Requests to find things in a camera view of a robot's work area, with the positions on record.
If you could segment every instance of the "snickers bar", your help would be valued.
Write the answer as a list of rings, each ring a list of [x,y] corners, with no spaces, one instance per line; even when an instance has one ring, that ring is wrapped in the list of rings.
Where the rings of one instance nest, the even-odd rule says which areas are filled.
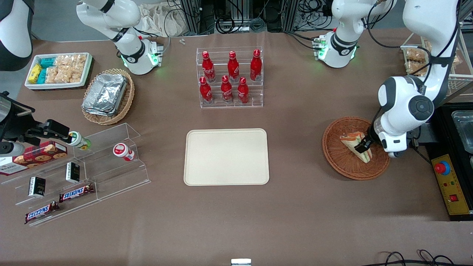
[[[34,212],[27,213],[25,216],[25,224],[40,216],[46,215],[50,212],[54,212],[57,210],[59,210],[59,205],[57,204],[57,202],[53,201],[49,203],[48,205],[44,206],[43,208],[37,209]]]
[[[81,196],[81,195],[84,195],[84,194],[87,194],[87,193],[92,193],[92,192],[94,192],[94,187],[92,186],[92,183],[90,183],[86,186],[74,189],[74,190],[69,191],[65,194],[60,194],[59,195],[59,202],[61,203],[65,200],[72,199],[72,198],[75,198],[75,197],[78,197],[78,196]]]

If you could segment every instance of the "table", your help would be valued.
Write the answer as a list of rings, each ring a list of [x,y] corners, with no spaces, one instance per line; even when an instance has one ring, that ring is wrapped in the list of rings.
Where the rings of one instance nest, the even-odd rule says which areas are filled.
[[[391,45],[409,35],[405,29],[373,32]],[[398,50],[364,33],[352,62],[331,69],[284,34],[185,40],[173,39],[161,68],[132,76],[136,94],[122,122],[143,136],[137,144],[152,182],[36,228],[23,225],[26,210],[14,205],[14,189],[0,186],[0,265],[217,266],[248,257],[256,266],[356,266],[384,261],[383,251],[418,259],[420,248],[473,264],[472,224],[448,222],[432,166],[415,152],[391,160],[387,172],[370,181],[344,178],[324,158],[326,126],[346,115],[371,119],[379,85],[403,75]],[[264,107],[201,110],[196,48],[252,45],[264,47]],[[94,56],[92,76],[124,68],[110,41],[35,42],[35,54],[69,52]],[[36,108],[36,120],[53,118],[83,135],[108,128],[83,117],[83,93],[22,88],[18,101]],[[190,130],[259,127],[268,134],[266,185],[184,184]]]

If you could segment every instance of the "red bottle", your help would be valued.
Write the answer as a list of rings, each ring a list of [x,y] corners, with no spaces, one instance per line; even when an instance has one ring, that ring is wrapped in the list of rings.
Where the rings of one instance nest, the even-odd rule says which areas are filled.
[[[246,79],[244,77],[240,78],[240,85],[238,86],[238,98],[240,103],[248,103],[248,85],[246,84]]]
[[[225,103],[232,103],[233,102],[233,95],[232,95],[232,84],[228,82],[228,76],[223,75],[222,77],[222,86],[220,87],[222,90],[222,97]]]
[[[202,58],[204,59],[202,62],[202,68],[204,70],[205,77],[210,83],[215,82],[215,67],[213,66],[212,60],[210,59],[209,52],[202,52]]]
[[[210,85],[207,84],[207,80],[205,79],[205,77],[201,77],[199,81],[201,83],[201,95],[202,95],[204,104],[207,104],[207,105],[212,104],[213,95],[212,95]]]
[[[240,78],[240,65],[237,61],[237,54],[234,51],[228,53],[230,60],[228,61],[228,75],[230,76],[230,83],[238,83]]]
[[[261,51],[255,49],[253,51],[253,59],[250,64],[250,79],[253,81],[261,81],[261,68],[263,67],[263,62],[261,62]]]

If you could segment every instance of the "round wicker basket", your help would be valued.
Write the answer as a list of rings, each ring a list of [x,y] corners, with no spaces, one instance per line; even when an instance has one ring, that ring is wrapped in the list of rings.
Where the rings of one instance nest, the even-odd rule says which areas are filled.
[[[355,180],[369,180],[380,176],[389,166],[389,156],[378,144],[371,145],[373,158],[364,163],[345,144],[340,136],[356,131],[366,134],[370,122],[355,116],[346,116],[333,121],[322,137],[324,155],[330,165],[340,174]]]
[[[121,74],[127,78],[125,92],[123,94],[122,102],[118,107],[118,113],[114,116],[93,115],[86,113],[84,110],[82,110],[82,113],[87,118],[87,120],[91,122],[101,125],[115,124],[118,121],[122,120],[125,117],[126,113],[128,113],[128,110],[130,110],[131,103],[133,101],[133,96],[135,95],[135,85],[133,84],[133,80],[131,79],[130,75],[126,71],[121,69],[109,69],[105,70],[101,74]],[[90,91],[90,87],[92,86],[97,77],[98,75],[95,76],[95,78],[89,83],[89,86],[87,86],[84,99],[87,96],[87,93]]]

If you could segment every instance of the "yellow snack package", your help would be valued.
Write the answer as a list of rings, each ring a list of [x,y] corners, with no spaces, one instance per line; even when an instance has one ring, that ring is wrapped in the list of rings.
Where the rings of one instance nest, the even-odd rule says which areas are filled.
[[[41,70],[43,70],[43,68],[39,64],[36,64],[33,67],[33,69],[31,70],[28,76],[29,83],[36,84],[36,82],[38,81],[39,73],[41,73]]]

